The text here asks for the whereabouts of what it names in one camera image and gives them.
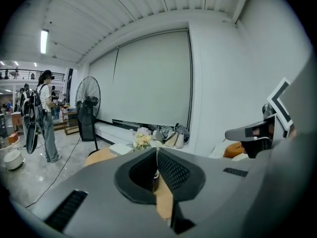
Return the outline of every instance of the flower bouquet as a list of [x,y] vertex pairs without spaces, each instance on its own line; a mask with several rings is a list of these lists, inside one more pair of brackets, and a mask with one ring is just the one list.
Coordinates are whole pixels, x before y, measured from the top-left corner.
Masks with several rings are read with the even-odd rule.
[[136,150],[143,150],[143,149],[149,148],[151,147],[150,141],[151,141],[151,136],[144,135],[143,133],[137,132],[133,142],[133,147]]

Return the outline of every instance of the white wall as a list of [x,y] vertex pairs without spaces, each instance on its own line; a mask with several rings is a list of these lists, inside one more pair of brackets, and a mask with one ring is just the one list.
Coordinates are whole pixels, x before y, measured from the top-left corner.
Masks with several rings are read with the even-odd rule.
[[258,98],[265,101],[283,77],[295,79],[312,46],[285,0],[249,0],[237,26],[259,82]]
[[76,92],[80,82],[88,76],[89,65],[84,64],[80,69],[74,69],[70,86],[70,106],[75,107]]
[[191,137],[197,137],[194,153],[208,156],[226,130],[259,121],[262,107],[255,101],[257,82],[237,28],[197,20],[189,27],[195,85],[192,124],[198,125]]
[[235,24],[210,11],[169,11],[129,24],[101,41],[86,63],[144,34],[189,27],[193,53],[191,136],[186,152],[208,156],[227,129],[262,118],[255,77]]

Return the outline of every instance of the bag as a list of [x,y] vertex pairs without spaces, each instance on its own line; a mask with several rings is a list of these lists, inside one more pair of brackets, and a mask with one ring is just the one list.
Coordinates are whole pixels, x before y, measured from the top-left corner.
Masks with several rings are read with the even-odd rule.
[[35,123],[37,123],[40,127],[42,127],[43,111],[44,111],[44,109],[42,107],[42,103],[41,103],[40,94],[41,94],[43,87],[46,85],[47,84],[43,84],[41,86],[39,92],[33,91]]
[[183,134],[178,134],[175,147],[177,149],[182,149],[184,147],[184,135]]
[[22,103],[22,107],[21,107],[21,116],[26,116],[29,114],[29,110],[30,110],[30,98],[31,98],[31,94],[29,92],[23,92],[23,103]]
[[176,131],[178,134],[184,135],[184,144],[188,143],[189,140],[189,130],[184,127],[183,125],[177,123],[174,127],[174,131]]
[[177,132],[170,130],[168,132],[167,140],[165,141],[165,146],[173,147],[177,140]]
[[168,138],[168,133],[170,130],[173,130],[170,126],[162,126],[160,132],[162,134],[162,140],[165,141]]

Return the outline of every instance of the shelf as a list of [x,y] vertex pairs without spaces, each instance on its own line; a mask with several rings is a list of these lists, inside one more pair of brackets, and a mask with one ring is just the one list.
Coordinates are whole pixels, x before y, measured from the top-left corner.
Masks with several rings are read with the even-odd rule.
[[67,128],[65,128],[65,130],[71,130],[71,129],[75,129],[75,128],[79,128],[78,125],[67,127]]
[[76,120],[76,121],[77,121],[77,118],[72,118],[72,119],[64,119],[64,122],[66,122],[66,121],[71,121],[71,120]]
[[71,116],[71,115],[76,115],[77,112],[69,112],[69,113],[63,113],[63,116]]
[[73,133],[76,133],[76,132],[79,132],[79,128],[74,128],[74,129],[68,130],[66,135],[73,134]]

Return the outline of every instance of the shoe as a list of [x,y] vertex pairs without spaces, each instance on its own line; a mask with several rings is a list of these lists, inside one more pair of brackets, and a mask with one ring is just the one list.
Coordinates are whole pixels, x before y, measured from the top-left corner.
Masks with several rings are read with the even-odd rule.
[[51,161],[51,163],[54,163],[54,162],[56,162],[56,161],[58,161],[58,160],[60,160],[61,159],[61,155],[60,154],[58,154],[57,155],[57,159],[56,160],[54,160],[54,161]]

